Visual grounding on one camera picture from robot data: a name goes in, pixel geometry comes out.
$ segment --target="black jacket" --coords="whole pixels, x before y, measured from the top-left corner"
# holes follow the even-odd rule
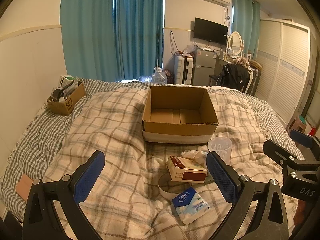
[[[241,65],[226,64],[218,77],[216,86],[228,87],[239,91],[246,89],[250,80],[248,69]]]

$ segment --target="blue curtain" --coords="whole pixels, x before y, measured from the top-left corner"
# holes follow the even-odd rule
[[[60,23],[67,72],[119,81],[113,31],[113,0],[61,0]]]
[[[115,0],[117,62],[125,79],[150,76],[162,66],[163,0]]]
[[[244,40],[244,53],[251,51],[255,59],[260,33],[260,3],[253,0],[232,0],[234,20],[232,32],[239,32]]]

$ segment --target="red object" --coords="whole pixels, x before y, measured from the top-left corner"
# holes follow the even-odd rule
[[[316,128],[315,128],[315,127],[312,127],[309,135],[310,135],[310,136],[314,136],[315,134],[316,134]]]

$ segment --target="screw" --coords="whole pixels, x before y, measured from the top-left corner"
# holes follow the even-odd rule
[[[70,177],[70,175],[64,175],[63,177],[62,177],[62,180],[63,181],[68,181],[69,179],[70,179],[71,177]]]
[[[34,181],[33,181],[33,185],[38,185],[40,183],[40,180],[39,179],[35,179]]]
[[[243,181],[248,181],[249,180],[249,177],[247,175],[241,175],[241,179]]]
[[[278,181],[277,181],[276,179],[272,179],[272,180],[271,180],[271,183],[272,183],[273,185],[278,185]]]

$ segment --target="clear plastic cup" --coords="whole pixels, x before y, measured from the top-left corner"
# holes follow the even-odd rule
[[[216,137],[208,142],[209,152],[216,152],[220,158],[230,165],[232,141],[225,137]]]

